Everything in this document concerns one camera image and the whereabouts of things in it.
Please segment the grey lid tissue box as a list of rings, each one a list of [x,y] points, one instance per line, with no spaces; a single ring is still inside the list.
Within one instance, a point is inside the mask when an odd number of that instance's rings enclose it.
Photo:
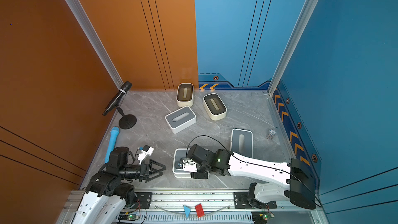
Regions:
[[[166,115],[165,120],[172,133],[177,134],[195,124],[197,116],[189,106],[184,106]]]
[[[249,130],[233,129],[231,131],[230,151],[253,158],[253,133]]]
[[[187,158],[187,149],[178,148],[174,153],[173,173],[177,179],[192,179],[194,173],[198,172],[197,163]]]

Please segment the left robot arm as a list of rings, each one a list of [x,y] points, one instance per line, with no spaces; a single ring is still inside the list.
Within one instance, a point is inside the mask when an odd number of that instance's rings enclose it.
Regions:
[[[144,223],[151,193],[136,193],[131,181],[149,182],[163,175],[166,166],[152,159],[135,163],[127,147],[116,147],[108,161],[93,175],[72,219],[74,224],[112,224],[117,221]]]

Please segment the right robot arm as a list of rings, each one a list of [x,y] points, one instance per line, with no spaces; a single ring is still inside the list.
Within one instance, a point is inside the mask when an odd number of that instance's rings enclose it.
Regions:
[[[197,144],[192,145],[186,155],[187,161],[197,167],[197,171],[192,173],[194,179],[202,179],[212,173],[258,180],[250,185],[247,197],[253,207],[263,208],[271,201],[290,201],[304,209],[317,206],[314,174],[300,160],[268,162],[225,149],[212,152]]]

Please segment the cream tissue box angled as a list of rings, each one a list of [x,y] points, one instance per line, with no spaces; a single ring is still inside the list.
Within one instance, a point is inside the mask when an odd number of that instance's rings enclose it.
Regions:
[[[205,95],[203,97],[203,105],[209,118],[213,121],[224,119],[227,116],[227,108],[216,93]]]

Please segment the cream tissue box rear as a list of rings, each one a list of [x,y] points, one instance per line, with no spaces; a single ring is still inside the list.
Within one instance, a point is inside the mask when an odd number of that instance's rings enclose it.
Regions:
[[[177,89],[177,105],[179,107],[192,107],[194,103],[194,86],[191,83],[182,83]]]

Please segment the red block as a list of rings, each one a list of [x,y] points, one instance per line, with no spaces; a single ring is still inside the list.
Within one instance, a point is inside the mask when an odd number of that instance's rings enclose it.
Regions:
[[[196,212],[197,218],[201,218],[201,217],[205,216],[203,206],[201,203],[195,206],[195,212]]]

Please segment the blue triangle piece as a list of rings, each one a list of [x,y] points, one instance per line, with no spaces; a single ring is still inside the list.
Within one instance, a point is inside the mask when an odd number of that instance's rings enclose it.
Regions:
[[[184,214],[185,214],[186,218],[189,218],[190,217],[190,213],[191,213],[191,208],[186,206],[186,205],[184,205],[183,209],[184,209]]]

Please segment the left circuit board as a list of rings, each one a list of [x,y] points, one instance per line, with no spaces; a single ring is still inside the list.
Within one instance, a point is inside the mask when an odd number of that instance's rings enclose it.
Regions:
[[[120,212],[117,217],[118,223],[132,223],[141,219],[141,215],[137,212]]]

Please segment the circuit board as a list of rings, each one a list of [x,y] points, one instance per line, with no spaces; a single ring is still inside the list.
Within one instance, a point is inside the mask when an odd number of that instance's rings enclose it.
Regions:
[[[272,212],[252,212],[254,224],[267,224],[269,220],[275,218]]]
[[[141,215],[137,212],[120,212],[117,217],[118,223],[132,223],[141,219]]]

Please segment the blue microphone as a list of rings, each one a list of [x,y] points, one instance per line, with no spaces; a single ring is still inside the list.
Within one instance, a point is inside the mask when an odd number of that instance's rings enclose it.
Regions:
[[[110,139],[109,139],[109,144],[108,144],[108,148],[107,148],[107,152],[106,152],[106,156],[105,156],[105,163],[109,162],[110,154],[115,148],[117,137],[118,137],[119,133],[120,133],[120,129],[118,127],[113,127],[110,131]]]

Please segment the black microphone on stand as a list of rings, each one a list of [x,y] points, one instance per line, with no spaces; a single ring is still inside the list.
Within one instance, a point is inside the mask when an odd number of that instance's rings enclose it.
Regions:
[[[121,108],[120,104],[121,101],[126,96],[127,92],[131,89],[132,84],[129,81],[126,81],[120,87],[118,93],[111,99],[109,104],[106,106],[104,112],[102,113],[103,116],[106,116],[109,112],[111,112],[114,108],[117,109],[117,112],[121,115],[119,120],[119,128],[123,130],[128,130],[134,127],[137,123],[136,116],[132,114],[125,114],[123,109]]]

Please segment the right circuit board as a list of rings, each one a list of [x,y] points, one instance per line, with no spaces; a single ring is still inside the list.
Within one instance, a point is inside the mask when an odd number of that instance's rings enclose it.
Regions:
[[[252,212],[254,224],[267,224],[269,220],[275,218],[272,212]]]

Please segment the small clear bottle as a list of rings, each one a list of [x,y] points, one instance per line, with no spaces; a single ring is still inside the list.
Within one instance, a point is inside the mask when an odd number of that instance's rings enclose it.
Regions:
[[[269,132],[268,132],[266,138],[267,138],[268,140],[272,140],[272,139],[274,138],[275,135],[276,135],[276,131],[275,131],[275,130],[269,130]]]

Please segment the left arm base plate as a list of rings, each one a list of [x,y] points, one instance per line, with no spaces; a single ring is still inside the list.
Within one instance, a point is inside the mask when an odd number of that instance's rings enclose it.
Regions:
[[[135,201],[130,209],[135,210],[140,206],[141,210],[149,210],[152,201],[152,192],[135,192]]]

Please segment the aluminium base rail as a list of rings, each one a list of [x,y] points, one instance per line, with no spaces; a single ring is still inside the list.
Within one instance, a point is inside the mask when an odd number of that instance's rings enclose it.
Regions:
[[[322,208],[307,210],[299,208],[289,201],[276,201],[276,209],[244,208],[234,206],[235,192],[238,190],[136,190],[152,192],[152,201],[148,217],[144,223],[112,224],[254,224],[252,212],[272,212],[275,218],[268,224],[326,224]],[[85,191],[72,191],[68,197],[58,224],[73,224],[72,219],[79,207]],[[195,206],[202,204],[205,216],[197,218]],[[183,206],[191,208],[186,218]]]

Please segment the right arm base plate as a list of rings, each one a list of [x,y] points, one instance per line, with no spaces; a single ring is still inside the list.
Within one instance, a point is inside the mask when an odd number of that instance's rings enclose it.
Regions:
[[[258,209],[276,209],[276,201],[271,201],[269,203],[262,203],[254,198],[253,194],[249,192],[235,192],[234,196],[234,206],[236,209],[244,208],[258,208]]]

